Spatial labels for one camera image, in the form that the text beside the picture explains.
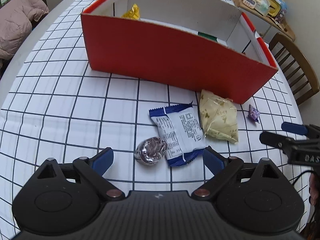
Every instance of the pink jacket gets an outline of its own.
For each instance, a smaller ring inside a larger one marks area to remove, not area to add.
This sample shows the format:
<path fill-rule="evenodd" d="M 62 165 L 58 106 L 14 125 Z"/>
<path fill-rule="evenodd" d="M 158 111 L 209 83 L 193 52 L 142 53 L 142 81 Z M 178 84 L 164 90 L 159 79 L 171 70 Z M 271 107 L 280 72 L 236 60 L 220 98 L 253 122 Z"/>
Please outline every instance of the pink jacket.
<path fill-rule="evenodd" d="M 47 13 L 42 0 L 11 0 L 0 9 L 0 61 L 13 57 L 31 33 L 31 21 Z"/>

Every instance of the white tablecloth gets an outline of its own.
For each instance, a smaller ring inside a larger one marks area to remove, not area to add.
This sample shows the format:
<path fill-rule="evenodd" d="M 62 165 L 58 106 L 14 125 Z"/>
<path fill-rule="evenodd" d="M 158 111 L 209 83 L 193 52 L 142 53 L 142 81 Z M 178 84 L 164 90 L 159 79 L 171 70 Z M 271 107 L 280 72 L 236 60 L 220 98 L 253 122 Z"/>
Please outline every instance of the white tablecloth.
<path fill-rule="evenodd" d="M 21 67 L 0 111 L 0 233 L 3 240 L 19 232 L 12 200 L 36 168 L 48 157 L 69 163 L 114 150 L 114 163 L 104 174 L 126 194 L 129 190 L 187 190 L 191 193 L 212 177 L 202 156 L 168 168 L 134 161 L 138 143 L 157 136 L 148 110 L 193 102 L 198 115 L 199 93 L 116 74 L 92 71 L 88 64 L 79 14 L 95 0 L 75 0 L 39 40 Z M 260 112 L 260 123 L 248 118 L 249 104 Z M 297 139 L 281 131 L 283 121 L 301 123 L 292 93 L 281 72 L 243 105 L 236 105 L 239 143 L 207 139 L 223 156 L 257 163 L 269 157 L 292 181 L 306 167 L 287 164 L 278 149 L 259 142 L 262 130 Z M 305 203 L 298 230 L 309 216 L 308 174 L 295 188 Z"/>

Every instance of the wooden chair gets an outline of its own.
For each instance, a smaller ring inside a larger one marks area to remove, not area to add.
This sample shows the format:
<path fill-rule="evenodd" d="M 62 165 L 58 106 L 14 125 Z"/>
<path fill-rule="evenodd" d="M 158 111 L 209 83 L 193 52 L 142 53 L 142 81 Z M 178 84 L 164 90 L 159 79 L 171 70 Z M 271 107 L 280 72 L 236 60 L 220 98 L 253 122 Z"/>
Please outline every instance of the wooden chair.
<path fill-rule="evenodd" d="M 306 77 L 306 81 L 303 82 L 294 91 L 292 91 L 293 95 L 301 91 L 307 84 L 310 84 L 311 88 L 306 93 L 304 93 L 296 99 L 297 105 L 300 105 L 302 102 L 306 101 L 307 99 L 311 98 L 313 95 L 319 92 L 318 78 L 306 57 L 299 50 L 299 48 L 289 38 L 287 38 L 286 35 L 282 33 L 277 33 L 269 43 L 269 49 L 273 50 L 273 48 L 278 44 L 278 42 L 283 47 L 275 54 L 274 57 L 277 60 L 280 68 L 282 69 L 282 72 L 287 72 L 294 63 L 298 64 L 298 67 L 286 76 L 287 81 L 290 78 L 292 78 L 292 76 L 295 75 L 299 70 L 302 70 L 300 71 L 302 72 L 302 74 L 298 76 L 295 80 L 293 80 L 291 83 L 289 83 L 290 88 L 297 84 L 304 76 Z M 286 66 L 282 66 L 290 55 L 293 57 L 293 60 Z"/>

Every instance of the silver bolt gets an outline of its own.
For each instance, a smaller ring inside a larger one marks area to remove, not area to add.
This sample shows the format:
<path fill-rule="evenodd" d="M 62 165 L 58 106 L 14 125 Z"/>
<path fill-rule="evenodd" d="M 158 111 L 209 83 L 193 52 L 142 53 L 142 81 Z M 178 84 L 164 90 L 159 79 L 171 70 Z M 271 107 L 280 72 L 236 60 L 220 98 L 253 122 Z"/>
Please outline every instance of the silver bolt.
<path fill-rule="evenodd" d="M 194 191 L 194 194 L 198 197 L 207 197 L 210 195 L 210 191 L 205 188 L 198 188 Z"/>
<path fill-rule="evenodd" d="M 122 195 L 122 191 L 119 189 L 109 189 L 107 191 L 108 197 L 120 197 Z"/>

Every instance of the yellow wrapper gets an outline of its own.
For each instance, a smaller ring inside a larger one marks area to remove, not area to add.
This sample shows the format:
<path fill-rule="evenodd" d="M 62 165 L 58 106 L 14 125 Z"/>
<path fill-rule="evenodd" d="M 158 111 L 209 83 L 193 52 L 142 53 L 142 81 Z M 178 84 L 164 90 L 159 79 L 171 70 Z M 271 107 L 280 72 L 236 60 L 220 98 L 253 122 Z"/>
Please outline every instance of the yellow wrapper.
<path fill-rule="evenodd" d="M 199 109 L 205 135 L 231 143 L 238 141 L 237 109 L 233 103 L 202 90 Z"/>
<path fill-rule="evenodd" d="M 139 12 L 138 5 L 134 4 L 132 6 L 132 8 L 122 16 L 122 18 L 139 20 L 140 19 L 140 12 Z"/>

